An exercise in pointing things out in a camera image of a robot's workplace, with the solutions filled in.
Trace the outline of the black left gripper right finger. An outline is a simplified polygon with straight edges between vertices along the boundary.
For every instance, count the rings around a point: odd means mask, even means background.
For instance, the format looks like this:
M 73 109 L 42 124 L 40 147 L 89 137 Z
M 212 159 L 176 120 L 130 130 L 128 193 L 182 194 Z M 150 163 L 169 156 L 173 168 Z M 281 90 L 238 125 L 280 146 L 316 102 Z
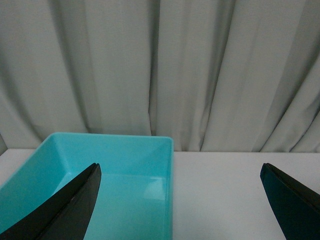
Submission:
M 260 179 L 270 207 L 287 240 L 320 238 L 320 195 L 270 163 Z

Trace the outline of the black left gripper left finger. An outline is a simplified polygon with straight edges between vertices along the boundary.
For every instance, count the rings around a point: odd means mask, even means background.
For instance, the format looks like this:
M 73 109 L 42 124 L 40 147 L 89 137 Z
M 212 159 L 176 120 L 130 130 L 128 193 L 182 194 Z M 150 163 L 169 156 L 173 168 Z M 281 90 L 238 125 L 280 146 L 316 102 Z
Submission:
M 43 204 L 0 234 L 2 240 L 83 240 L 101 184 L 93 163 Z

